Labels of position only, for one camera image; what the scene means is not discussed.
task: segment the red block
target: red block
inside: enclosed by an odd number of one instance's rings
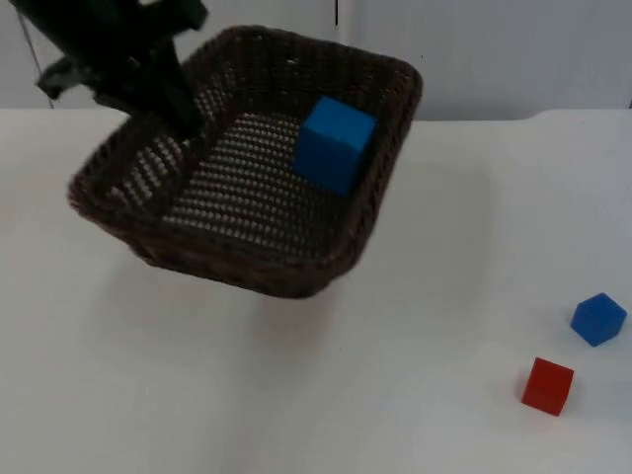
[[[522,403],[558,417],[573,383],[570,368],[537,358],[526,383]]]

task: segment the blue block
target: blue block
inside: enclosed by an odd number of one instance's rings
[[[600,293],[577,305],[571,327],[595,347],[619,334],[626,316],[621,306]]]
[[[298,134],[294,173],[347,196],[376,122],[364,112],[323,97]]]

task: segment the black robotic arm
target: black robotic arm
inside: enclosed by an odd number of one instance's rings
[[[153,112],[183,135],[198,131],[173,37],[202,27],[200,0],[9,1],[64,53],[38,80],[50,98],[84,84],[101,105]]]

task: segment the wicker basket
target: wicker basket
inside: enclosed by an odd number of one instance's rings
[[[226,30],[185,72],[204,115],[182,141],[130,118],[69,187],[71,205],[148,264],[280,297],[306,297],[357,262],[421,98],[409,64],[260,27]],[[291,172],[321,96],[378,118],[349,198]]]

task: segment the cube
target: cube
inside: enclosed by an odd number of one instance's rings
[[[626,316],[621,306],[600,293],[577,305],[571,327],[596,347],[619,334]]]
[[[348,196],[375,124],[376,118],[323,97],[298,134],[294,173]]]
[[[574,373],[570,368],[538,357],[526,383],[522,403],[559,417],[569,396]]]

